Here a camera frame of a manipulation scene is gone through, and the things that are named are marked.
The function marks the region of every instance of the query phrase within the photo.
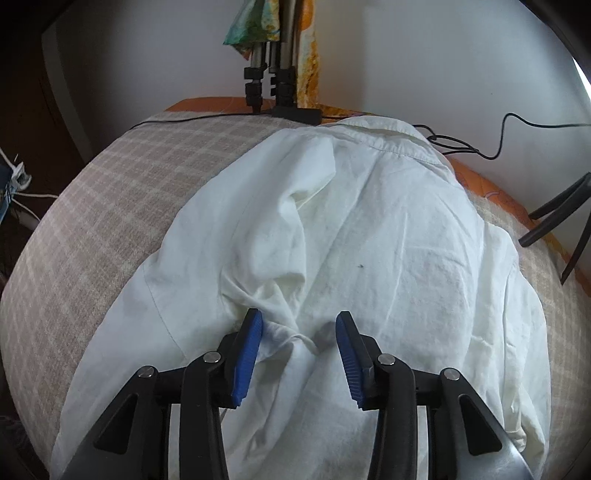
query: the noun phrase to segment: blue gripper pad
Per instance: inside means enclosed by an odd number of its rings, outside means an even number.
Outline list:
[[[255,368],[256,355],[262,338],[262,313],[259,310],[250,309],[244,322],[246,325],[243,325],[243,328],[247,328],[247,331],[242,338],[242,349],[234,367],[234,386],[231,394],[232,401],[237,407],[248,393],[252,371]]]
[[[339,313],[335,331],[351,398],[357,402],[359,408],[363,408],[366,400],[365,386],[372,382],[367,377],[373,373],[373,362],[349,312]]]

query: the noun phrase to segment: white fabric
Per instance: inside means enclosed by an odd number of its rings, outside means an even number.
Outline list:
[[[412,368],[461,370],[540,475],[546,326],[509,235],[414,128],[360,117],[275,133],[182,208],[83,355],[53,478],[136,369],[186,365],[247,307],[265,329],[249,394],[222,423],[232,480],[366,478],[376,415],[350,398],[341,310]]]

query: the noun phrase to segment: black metal leg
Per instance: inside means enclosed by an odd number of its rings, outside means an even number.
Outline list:
[[[583,177],[583,179],[587,181],[580,183],[577,189],[562,205],[548,215],[548,217],[537,227],[530,230],[519,239],[519,244],[522,247],[528,247],[547,233],[550,233],[555,227],[564,222],[576,209],[584,204],[589,197],[591,197],[591,186],[589,185],[587,176]]]
[[[584,181],[588,180],[589,177],[591,177],[591,173],[586,173],[585,175],[583,175],[564,192],[558,194],[548,203],[543,204],[540,208],[531,212],[530,218],[532,220],[537,220],[538,218],[542,218],[543,216],[548,215],[553,210],[556,210],[575,192],[576,189],[578,189],[581,186],[581,184]]]
[[[566,265],[566,268],[562,272],[562,276],[560,277],[560,284],[564,285],[566,279],[569,277],[570,273],[573,271],[574,266],[577,264],[583,250],[587,246],[589,242],[589,238],[591,238],[591,213],[589,214],[589,219],[587,220],[587,224],[581,234],[581,238],[579,239],[579,243],[577,247],[574,249],[573,256],[570,257],[569,263]]]

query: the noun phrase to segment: orange fabric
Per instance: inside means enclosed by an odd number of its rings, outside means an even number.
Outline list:
[[[274,105],[273,100],[263,100],[262,109],[271,108]],[[336,107],[320,105],[322,113],[327,116],[352,116],[352,115],[367,115],[366,113],[354,112],[351,110],[343,110]],[[167,109],[168,112],[222,112],[222,113],[247,113],[251,109],[246,105],[246,100],[240,97],[203,97],[203,98],[189,98],[174,104]],[[334,122],[332,119],[324,119],[323,123]],[[496,203],[504,211],[510,213],[517,218],[528,229],[536,226],[536,223],[530,219],[527,211],[521,204],[516,202],[511,196],[507,195],[497,185],[484,177],[478,175],[473,170],[470,170],[464,164],[458,162],[454,158],[449,159],[455,172],[457,181],[472,193],[486,198],[492,203]],[[549,233],[544,237],[546,243],[553,250],[557,251],[565,262],[570,259],[569,253],[560,245],[556,237]],[[591,297],[591,283],[587,277],[578,269],[574,269],[576,280],[583,287],[585,293]]]

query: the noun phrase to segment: bed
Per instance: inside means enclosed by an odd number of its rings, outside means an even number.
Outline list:
[[[241,99],[190,99],[153,119],[245,111]],[[15,405],[47,466],[61,407],[86,345],[137,267],[158,249],[180,208],[208,180],[281,128],[267,116],[154,123],[126,132],[60,195],[4,290],[0,349]],[[591,439],[591,288],[577,272],[561,287],[565,252],[552,237],[522,249],[525,210],[453,162],[479,214],[504,228],[548,326],[552,423],[544,477],[564,478]]]

